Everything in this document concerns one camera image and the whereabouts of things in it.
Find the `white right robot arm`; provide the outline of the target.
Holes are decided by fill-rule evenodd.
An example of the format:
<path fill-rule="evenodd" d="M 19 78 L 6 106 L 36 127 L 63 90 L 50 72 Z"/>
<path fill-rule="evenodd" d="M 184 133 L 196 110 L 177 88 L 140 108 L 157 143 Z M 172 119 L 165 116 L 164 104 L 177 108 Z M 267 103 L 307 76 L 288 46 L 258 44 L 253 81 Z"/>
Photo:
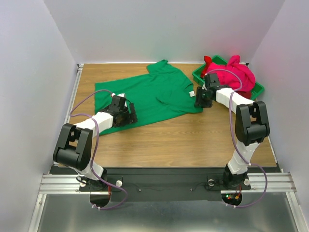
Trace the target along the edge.
<path fill-rule="evenodd" d="M 196 108 L 211 108 L 216 101 L 229 109 L 232 143 L 235 151 L 225 167 L 223 185 L 232 189 L 241 183 L 249 183 L 248 167 L 258 146 L 270 134 L 266 104 L 239 95 L 232 88 L 220 84 L 216 73 L 204 76 L 204 84 L 196 91 Z"/>

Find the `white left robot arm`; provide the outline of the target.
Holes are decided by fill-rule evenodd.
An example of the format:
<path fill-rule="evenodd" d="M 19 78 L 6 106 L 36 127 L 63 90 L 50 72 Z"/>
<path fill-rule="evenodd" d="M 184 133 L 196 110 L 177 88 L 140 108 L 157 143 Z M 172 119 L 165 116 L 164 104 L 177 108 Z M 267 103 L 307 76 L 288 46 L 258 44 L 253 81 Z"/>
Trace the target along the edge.
<path fill-rule="evenodd" d="M 112 94 L 111 104 L 99 110 L 89 119 L 62 126 L 53 160 L 75 170 L 80 176 L 77 181 L 81 187 L 102 191 L 107 185 L 107 171 L 91 163 L 92 140 L 101 132 L 126 126 L 138 121 L 135 106 L 127 100 L 124 93 Z"/>

